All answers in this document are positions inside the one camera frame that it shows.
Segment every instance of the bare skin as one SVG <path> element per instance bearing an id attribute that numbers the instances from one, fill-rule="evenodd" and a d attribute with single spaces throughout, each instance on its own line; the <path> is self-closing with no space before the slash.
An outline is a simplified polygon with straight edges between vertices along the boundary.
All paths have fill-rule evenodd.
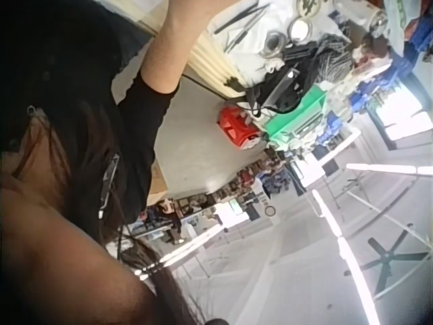
<path id="1" fill-rule="evenodd" d="M 160 93 L 173 92 L 200 33 L 214 15 L 235 2 L 170 0 L 164 26 L 144 58 L 143 80 Z M 150 290 L 60 215 L 47 134 L 40 123 L 29 127 L 33 134 L 42 130 L 42 138 L 23 177 L 10 173 L 19 154 L 2 157 L 3 272 L 49 324 L 134 324 L 136 319 L 153 324 Z"/>

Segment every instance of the worker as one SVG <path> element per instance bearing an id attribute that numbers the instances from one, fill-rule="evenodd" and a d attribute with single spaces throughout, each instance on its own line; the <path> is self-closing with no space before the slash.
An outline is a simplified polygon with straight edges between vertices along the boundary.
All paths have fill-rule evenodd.
<path id="1" fill-rule="evenodd" d="M 146 245 L 131 239 L 129 265 L 105 246 L 144 211 L 156 133 L 189 52 L 233 3 L 170 0 L 118 105 L 110 88 L 135 50 L 130 22 L 91 0 L 17 0 L 2 10 L 2 320 L 202 324 L 166 268 L 149 273 L 152 289 L 133 273 L 158 261 Z M 112 180 L 108 196 L 103 179 Z"/>

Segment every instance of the cardboard box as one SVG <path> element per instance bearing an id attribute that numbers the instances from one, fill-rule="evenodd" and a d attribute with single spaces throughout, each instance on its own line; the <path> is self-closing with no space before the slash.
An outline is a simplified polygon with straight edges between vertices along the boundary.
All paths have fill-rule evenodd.
<path id="1" fill-rule="evenodd" d="M 147 197 L 147 205 L 154 205 L 168 192 L 167 184 L 162 175 L 162 171 L 158 161 L 155 160 L 152 165 L 152 182 L 150 184 L 149 196 Z"/>

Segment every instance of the fan blade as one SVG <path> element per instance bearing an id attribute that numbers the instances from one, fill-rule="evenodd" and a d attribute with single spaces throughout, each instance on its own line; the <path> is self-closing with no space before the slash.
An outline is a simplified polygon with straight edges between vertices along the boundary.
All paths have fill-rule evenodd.
<path id="1" fill-rule="evenodd" d="M 411 253 L 411 254 L 397 254 L 394 256 L 396 261 L 421 261 L 429 253 Z"/>
<path id="2" fill-rule="evenodd" d="M 397 247 L 400 246 L 401 242 L 406 238 L 407 234 L 408 234 L 407 230 L 403 230 L 401 235 L 397 238 L 397 241 L 394 243 L 394 245 L 392 245 L 392 248 L 390 249 L 391 252 L 394 252 L 397 249 Z"/>
<path id="3" fill-rule="evenodd" d="M 382 266 L 382 270 L 380 271 L 378 285 L 376 286 L 376 290 L 374 292 L 374 295 L 377 295 L 378 293 L 381 293 L 386 288 L 386 280 L 388 279 L 388 276 L 390 275 L 391 266 L 389 263 L 385 263 L 384 266 Z"/>
<path id="4" fill-rule="evenodd" d="M 371 247 L 373 247 L 373 249 L 374 249 L 376 252 L 378 252 L 378 254 L 379 254 L 380 256 L 383 256 L 383 255 L 385 255 L 385 254 L 387 253 L 387 252 L 386 252 L 386 249 L 384 249 L 384 248 L 382 247 L 382 245 L 379 244 L 378 241 L 377 241 L 376 239 L 374 239 L 374 238 L 370 238 L 370 239 L 368 240 L 368 243 L 369 243 L 369 245 L 370 245 Z"/>
<path id="5" fill-rule="evenodd" d="M 366 269 L 371 269 L 372 267 L 375 267 L 375 266 L 377 266 L 379 264 L 380 264 L 380 260 L 376 259 L 376 260 L 371 261 L 371 262 L 369 262 L 369 263 L 367 263 L 365 265 L 360 266 L 359 268 L 361 269 L 361 271 L 364 271 Z M 350 270 L 347 270 L 347 271 L 344 272 L 344 276 L 349 276 L 351 274 L 352 274 L 352 272 L 350 272 Z"/>

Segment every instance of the gray floor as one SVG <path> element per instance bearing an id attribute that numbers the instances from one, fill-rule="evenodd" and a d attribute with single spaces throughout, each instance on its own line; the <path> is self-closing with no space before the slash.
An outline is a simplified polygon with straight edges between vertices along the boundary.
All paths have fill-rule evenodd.
<path id="1" fill-rule="evenodd" d="M 112 91 L 117 101 L 137 74 L 143 53 L 114 79 Z M 190 80 L 181 80 L 155 146 L 170 197 L 217 190 L 241 167 L 255 161 L 263 148 L 241 151 L 226 138 L 216 123 L 222 103 Z"/>

